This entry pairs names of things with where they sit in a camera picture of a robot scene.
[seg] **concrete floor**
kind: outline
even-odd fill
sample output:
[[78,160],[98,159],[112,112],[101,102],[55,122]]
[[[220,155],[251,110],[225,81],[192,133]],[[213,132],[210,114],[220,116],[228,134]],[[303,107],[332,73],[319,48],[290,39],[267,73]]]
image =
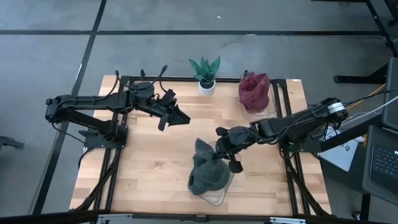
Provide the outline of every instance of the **concrete floor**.
[[[91,30],[100,0],[0,1],[0,29]],[[373,1],[382,21],[383,1]],[[377,30],[363,3],[309,0],[108,0],[100,30]],[[396,27],[388,27],[394,35]],[[0,152],[0,216],[25,215],[49,154],[55,131],[44,119],[47,98],[69,94],[88,41],[87,35],[0,35],[0,135],[25,143],[23,150]],[[170,76],[189,76],[188,58],[221,55],[219,76],[245,70],[272,78],[303,80],[308,104],[336,96],[355,100],[376,85],[333,83],[333,75],[368,75],[391,57],[381,38],[278,37],[236,35],[97,36],[80,95],[96,95],[102,76],[118,69],[156,75],[163,65]],[[373,98],[350,111],[368,111]],[[76,134],[78,126],[68,132]],[[66,138],[44,212],[67,211],[82,145]],[[361,195],[325,177],[332,212],[350,218]],[[397,207],[373,197],[370,220],[397,223]],[[165,223],[138,220],[139,223]]]

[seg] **wooden table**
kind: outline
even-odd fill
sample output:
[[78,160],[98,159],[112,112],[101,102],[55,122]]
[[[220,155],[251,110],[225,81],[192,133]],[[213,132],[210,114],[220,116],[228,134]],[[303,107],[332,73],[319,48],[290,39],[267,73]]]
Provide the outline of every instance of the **wooden table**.
[[[99,95],[110,91],[114,75],[103,78]],[[234,176],[224,202],[210,205],[187,189],[193,167],[196,138],[206,142],[218,139],[219,126],[249,126],[249,121],[276,117],[270,103],[268,115],[249,116],[238,100],[238,83],[217,83],[214,96],[201,96],[197,82],[162,82],[173,89],[182,111],[191,117],[189,125],[166,127],[159,131],[159,118],[150,118],[140,111],[129,113],[129,139],[122,150],[112,202],[112,212],[192,213],[207,215],[291,215],[287,176],[278,145],[253,145],[240,153],[244,170]],[[300,80],[287,80],[292,112],[307,107]],[[283,94],[280,100],[284,104]],[[155,92],[163,95],[158,84]],[[94,117],[111,119],[110,111],[95,111]],[[324,210],[330,212],[325,183],[319,161],[311,154],[301,153],[305,183]],[[70,208],[79,206],[97,184],[104,149],[95,149],[82,160]],[[108,192],[105,186],[100,208]],[[295,186],[299,211],[300,191]]]

